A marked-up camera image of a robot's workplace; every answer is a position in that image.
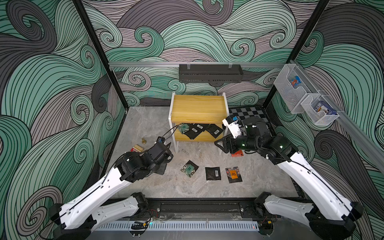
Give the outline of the green jasmine tea bag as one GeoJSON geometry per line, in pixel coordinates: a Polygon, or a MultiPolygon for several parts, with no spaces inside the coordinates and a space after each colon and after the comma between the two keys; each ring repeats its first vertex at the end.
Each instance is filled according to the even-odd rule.
{"type": "Polygon", "coordinates": [[[181,172],[183,172],[186,176],[191,178],[195,172],[199,169],[199,166],[193,163],[192,161],[188,161],[182,168],[181,172]]]}
{"type": "Polygon", "coordinates": [[[178,125],[178,130],[181,132],[181,134],[185,134],[190,130],[190,126],[189,124],[182,123],[178,125]]]}

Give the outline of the black orange tea bag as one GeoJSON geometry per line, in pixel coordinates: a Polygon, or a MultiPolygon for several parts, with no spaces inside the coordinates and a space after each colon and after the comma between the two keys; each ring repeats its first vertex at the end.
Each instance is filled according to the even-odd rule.
{"type": "Polygon", "coordinates": [[[230,184],[243,181],[239,167],[226,168],[226,174],[230,184]]]}

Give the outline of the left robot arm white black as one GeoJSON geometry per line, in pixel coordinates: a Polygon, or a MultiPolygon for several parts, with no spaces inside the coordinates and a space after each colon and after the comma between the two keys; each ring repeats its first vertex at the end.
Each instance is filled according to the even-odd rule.
{"type": "Polygon", "coordinates": [[[50,219],[57,224],[55,240],[85,240],[98,227],[115,220],[145,213],[149,203],[142,193],[106,205],[114,194],[152,174],[163,175],[173,159],[170,144],[156,142],[142,153],[126,152],[104,177],[77,198],[65,204],[53,204],[50,219]]]}

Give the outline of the red tea bag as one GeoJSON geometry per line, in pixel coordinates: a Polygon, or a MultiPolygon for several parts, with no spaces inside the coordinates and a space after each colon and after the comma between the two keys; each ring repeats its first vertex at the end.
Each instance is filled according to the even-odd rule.
{"type": "Polygon", "coordinates": [[[238,150],[237,152],[231,154],[232,157],[243,157],[244,153],[242,150],[238,150]]]}

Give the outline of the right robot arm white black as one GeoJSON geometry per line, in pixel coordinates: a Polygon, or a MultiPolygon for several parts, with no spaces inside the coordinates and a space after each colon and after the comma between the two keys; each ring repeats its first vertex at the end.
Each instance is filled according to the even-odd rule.
{"type": "Polygon", "coordinates": [[[323,240],[345,240],[351,237],[364,208],[337,192],[304,158],[298,148],[282,136],[227,135],[215,145],[224,153],[243,150],[258,153],[287,173],[310,197],[311,203],[300,203],[263,192],[256,207],[270,215],[279,215],[311,228],[323,240]]]}

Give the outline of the green jasmine tea bag top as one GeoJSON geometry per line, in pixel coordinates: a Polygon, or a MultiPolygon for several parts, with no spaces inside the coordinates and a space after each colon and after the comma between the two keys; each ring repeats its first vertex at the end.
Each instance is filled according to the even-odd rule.
{"type": "Polygon", "coordinates": [[[199,166],[193,163],[192,161],[188,161],[182,168],[181,172],[183,172],[186,176],[191,178],[195,172],[199,169],[199,166]]]}

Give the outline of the black tea bag barcode top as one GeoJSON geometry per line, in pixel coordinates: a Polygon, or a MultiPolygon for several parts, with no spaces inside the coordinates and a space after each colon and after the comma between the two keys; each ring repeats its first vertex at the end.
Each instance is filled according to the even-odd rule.
{"type": "Polygon", "coordinates": [[[206,180],[207,181],[220,181],[221,180],[221,170],[219,167],[205,167],[206,171],[206,180]]]}

